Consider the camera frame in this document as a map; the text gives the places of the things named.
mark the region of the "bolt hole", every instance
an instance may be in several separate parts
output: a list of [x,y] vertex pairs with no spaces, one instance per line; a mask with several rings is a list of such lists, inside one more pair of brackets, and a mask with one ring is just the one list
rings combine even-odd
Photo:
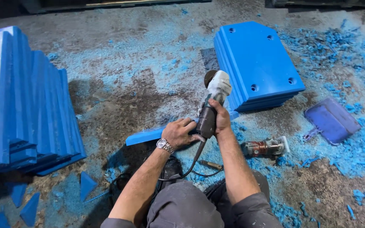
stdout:
[[288,83],[290,83],[291,85],[295,85],[297,83],[297,80],[293,77],[288,78]]
[[256,85],[256,84],[251,85],[250,88],[252,91],[258,91],[258,85]]

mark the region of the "concrete floor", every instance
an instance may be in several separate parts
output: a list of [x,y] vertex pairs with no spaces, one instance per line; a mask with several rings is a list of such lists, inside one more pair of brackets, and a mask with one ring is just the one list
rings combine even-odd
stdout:
[[[126,137],[175,118],[195,116],[206,92],[203,76],[207,70],[218,68],[213,29],[256,21],[282,29],[323,31],[338,28],[347,19],[361,26],[365,35],[365,10],[294,11],[265,8],[258,0],[213,0],[0,19],[0,28],[19,26],[28,35],[32,49],[58,54],[53,63],[68,71],[70,94],[89,155],[59,170],[58,175],[30,179],[26,200],[35,191],[42,193],[36,227],[99,227],[109,213],[108,200],[103,197],[90,204],[78,203],[76,190],[71,191],[69,186],[75,186],[77,175],[86,170],[99,180],[92,194],[98,195],[109,185],[111,177],[104,175],[108,168],[114,168],[116,174],[133,172],[153,148],[153,143],[126,148]],[[299,60],[297,53],[289,53],[293,61]],[[346,71],[336,68],[333,73],[341,78],[353,77]],[[308,89],[303,94],[280,108],[242,115],[238,120],[250,129],[246,140],[262,140],[261,130],[267,135],[294,136],[304,129],[297,118],[324,95],[319,88],[305,84]],[[177,94],[170,96],[171,90]],[[200,180],[195,182],[206,187]],[[365,206],[357,206],[352,198],[353,189],[365,189],[365,178],[342,176],[325,159],[308,169],[288,169],[271,188],[281,203],[299,209],[299,202],[305,202],[310,216],[322,227],[365,227]],[[64,199],[52,195],[58,189],[64,192]],[[353,206],[357,220],[350,218],[347,204]],[[1,205],[13,227],[24,227],[19,212],[7,200]],[[302,226],[316,227],[316,222],[302,218]]]

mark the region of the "hand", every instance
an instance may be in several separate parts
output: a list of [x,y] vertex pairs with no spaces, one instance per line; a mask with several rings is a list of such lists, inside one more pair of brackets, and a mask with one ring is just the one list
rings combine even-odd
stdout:
[[197,123],[190,118],[178,119],[167,124],[161,134],[161,138],[166,139],[170,146],[175,150],[197,140],[205,141],[205,139],[198,134],[188,135],[188,132],[196,126]]
[[230,115],[229,112],[226,110],[226,108],[222,107],[218,101],[215,101],[212,98],[208,100],[208,103],[218,112],[218,115],[216,116],[215,135],[219,134],[224,130],[231,129]]

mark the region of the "power tool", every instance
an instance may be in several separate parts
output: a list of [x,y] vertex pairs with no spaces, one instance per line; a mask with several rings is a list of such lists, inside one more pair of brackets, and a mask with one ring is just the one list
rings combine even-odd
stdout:
[[195,154],[194,161],[186,173],[184,173],[179,178],[159,179],[160,181],[174,181],[176,179],[182,179],[186,177],[192,171],[195,163],[198,161],[207,139],[211,138],[215,133],[217,112],[215,108],[209,105],[208,100],[212,98],[223,106],[226,97],[229,96],[230,92],[232,91],[232,86],[229,82],[229,75],[225,71],[216,70],[210,70],[206,73],[204,84],[209,93],[205,98],[205,104],[198,119],[196,131],[205,138],[205,141],[200,143],[197,153]]
[[281,136],[277,139],[266,138],[261,142],[244,142],[241,145],[243,155],[246,158],[262,156],[280,156],[290,152],[287,138]]

